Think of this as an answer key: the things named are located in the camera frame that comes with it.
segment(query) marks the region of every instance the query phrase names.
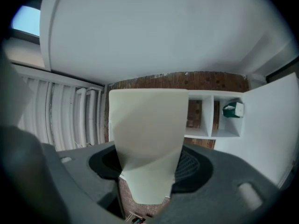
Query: sloped ceiling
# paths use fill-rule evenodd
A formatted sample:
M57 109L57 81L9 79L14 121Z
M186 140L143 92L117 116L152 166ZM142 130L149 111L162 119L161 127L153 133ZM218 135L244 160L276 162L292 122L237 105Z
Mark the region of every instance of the sloped ceiling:
M267 0L43 0L40 31L53 70L101 84L177 71L246 75L293 41Z

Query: sky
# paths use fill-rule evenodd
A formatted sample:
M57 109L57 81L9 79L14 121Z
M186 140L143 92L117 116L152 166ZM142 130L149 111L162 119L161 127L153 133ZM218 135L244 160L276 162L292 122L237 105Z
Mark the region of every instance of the sky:
M39 36L40 15L40 10L22 6L13 18L12 27Z

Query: white ceiling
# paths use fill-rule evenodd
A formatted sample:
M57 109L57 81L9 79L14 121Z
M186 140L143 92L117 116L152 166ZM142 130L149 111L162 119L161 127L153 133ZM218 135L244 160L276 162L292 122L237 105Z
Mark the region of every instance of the white ceiling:
M53 70L102 84L176 71L249 74L292 40L267 0L43 0L40 36Z

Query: white radiator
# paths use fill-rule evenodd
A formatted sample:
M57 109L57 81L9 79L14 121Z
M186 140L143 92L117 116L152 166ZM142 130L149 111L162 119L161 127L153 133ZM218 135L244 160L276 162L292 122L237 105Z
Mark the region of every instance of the white radiator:
M34 93L20 129L57 151L103 142L102 86L18 65L14 68Z

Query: green container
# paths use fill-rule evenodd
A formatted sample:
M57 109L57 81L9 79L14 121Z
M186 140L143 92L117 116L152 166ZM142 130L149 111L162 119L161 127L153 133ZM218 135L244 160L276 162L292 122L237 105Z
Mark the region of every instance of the green container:
M244 116L244 104L231 102L223 107L222 114L227 118L241 118Z

